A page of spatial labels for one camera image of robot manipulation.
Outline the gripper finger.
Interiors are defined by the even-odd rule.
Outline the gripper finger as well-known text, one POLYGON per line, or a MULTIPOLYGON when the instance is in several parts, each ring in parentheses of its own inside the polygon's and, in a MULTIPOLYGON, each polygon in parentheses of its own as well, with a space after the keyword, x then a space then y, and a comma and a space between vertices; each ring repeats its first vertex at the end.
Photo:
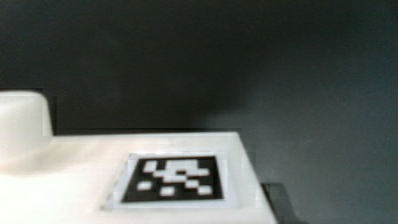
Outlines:
POLYGON ((264 183, 262 188, 267 200, 271 202, 278 223, 310 224, 298 217, 285 185, 282 183, 264 183))

